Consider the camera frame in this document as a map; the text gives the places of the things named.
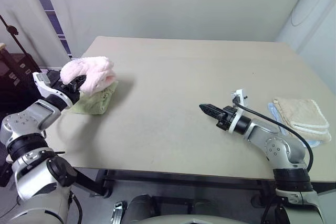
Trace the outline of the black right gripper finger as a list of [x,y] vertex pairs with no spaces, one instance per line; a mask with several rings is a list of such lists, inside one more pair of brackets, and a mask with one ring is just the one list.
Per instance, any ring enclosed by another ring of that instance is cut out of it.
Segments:
[[212,104],[200,104],[199,108],[205,113],[205,114],[222,114],[224,111]]
[[217,119],[222,114],[222,109],[219,108],[201,108],[201,110],[208,116]]

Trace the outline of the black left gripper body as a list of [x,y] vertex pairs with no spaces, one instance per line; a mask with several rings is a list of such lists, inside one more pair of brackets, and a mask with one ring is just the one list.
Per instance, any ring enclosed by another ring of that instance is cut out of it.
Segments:
[[68,97],[72,103],[71,106],[76,104],[80,98],[80,91],[70,91],[68,84],[64,84],[60,78],[60,71],[50,70],[47,72],[47,77],[50,80],[50,87],[62,92]]

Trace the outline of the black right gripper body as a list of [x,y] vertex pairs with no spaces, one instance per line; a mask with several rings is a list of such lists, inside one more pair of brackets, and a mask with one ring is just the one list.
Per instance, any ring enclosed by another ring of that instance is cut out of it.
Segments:
[[224,131],[228,131],[233,119],[236,116],[237,109],[231,106],[226,106],[223,111],[217,116],[218,122],[216,126]]

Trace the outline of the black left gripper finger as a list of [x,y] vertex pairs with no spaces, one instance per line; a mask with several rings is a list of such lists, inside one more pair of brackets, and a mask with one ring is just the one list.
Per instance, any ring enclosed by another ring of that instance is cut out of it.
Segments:
[[68,88],[70,91],[79,91],[80,87],[86,80],[86,75],[80,75],[75,77],[70,83],[68,84]]

